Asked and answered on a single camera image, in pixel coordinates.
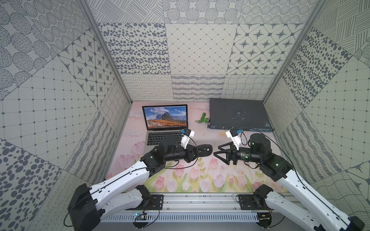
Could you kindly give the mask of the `black wireless mouse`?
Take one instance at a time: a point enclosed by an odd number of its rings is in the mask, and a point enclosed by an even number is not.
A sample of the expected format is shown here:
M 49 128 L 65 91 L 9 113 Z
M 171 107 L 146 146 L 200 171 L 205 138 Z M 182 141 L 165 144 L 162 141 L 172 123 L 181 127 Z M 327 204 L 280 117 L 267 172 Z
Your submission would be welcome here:
M 198 157 L 208 157 L 213 153 L 213 147 L 210 144 L 202 144 L 197 147 Z

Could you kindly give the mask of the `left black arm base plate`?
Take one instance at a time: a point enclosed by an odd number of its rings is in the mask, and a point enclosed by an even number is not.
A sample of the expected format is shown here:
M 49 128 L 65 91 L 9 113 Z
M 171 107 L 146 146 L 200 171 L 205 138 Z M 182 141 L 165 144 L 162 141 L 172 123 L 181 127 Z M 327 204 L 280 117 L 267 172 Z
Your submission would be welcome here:
M 137 206 L 136 210 L 162 210 L 163 208 L 163 194 L 152 194 L 150 197 L 146 197 Z

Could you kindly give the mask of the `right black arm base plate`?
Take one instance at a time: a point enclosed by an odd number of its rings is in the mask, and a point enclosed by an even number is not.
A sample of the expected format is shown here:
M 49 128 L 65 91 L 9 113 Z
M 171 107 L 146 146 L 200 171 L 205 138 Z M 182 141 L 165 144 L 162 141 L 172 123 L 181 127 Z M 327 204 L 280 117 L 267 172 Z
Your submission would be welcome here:
M 238 194 L 236 200 L 241 210 L 268 210 L 264 199 L 253 194 Z

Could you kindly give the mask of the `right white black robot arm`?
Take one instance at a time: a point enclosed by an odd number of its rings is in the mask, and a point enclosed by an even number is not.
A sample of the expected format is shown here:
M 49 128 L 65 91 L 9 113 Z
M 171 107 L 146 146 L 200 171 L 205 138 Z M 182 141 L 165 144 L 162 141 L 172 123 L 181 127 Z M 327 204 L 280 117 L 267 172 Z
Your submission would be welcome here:
M 306 231 L 363 231 L 364 222 L 357 216 L 342 212 L 311 187 L 285 158 L 272 152 L 271 139 L 262 133 L 250 136 L 247 147 L 241 147 L 240 131 L 226 132 L 231 142 L 222 144 L 214 156 L 225 164 L 253 162 L 304 206 L 301 208 L 263 184 L 253 193 L 257 207 L 281 213 Z

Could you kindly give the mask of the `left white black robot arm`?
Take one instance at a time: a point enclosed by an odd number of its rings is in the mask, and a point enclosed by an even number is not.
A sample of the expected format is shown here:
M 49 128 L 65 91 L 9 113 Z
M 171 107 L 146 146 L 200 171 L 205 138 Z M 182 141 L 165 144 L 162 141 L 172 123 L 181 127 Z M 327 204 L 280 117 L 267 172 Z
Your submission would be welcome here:
M 91 231 L 104 218 L 127 209 L 143 209 L 150 205 L 151 194 L 143 185 L 153 175 L 166 169 L 168 161 L 191 163 L 213 152 L 212 146 L 189 145 L 190 137 L 182 142 L 172 135 L 165 136 L 151 151 L 125 171 L 93 186 L 76 188 L 67 207 L 71 227 L 75 231 Z

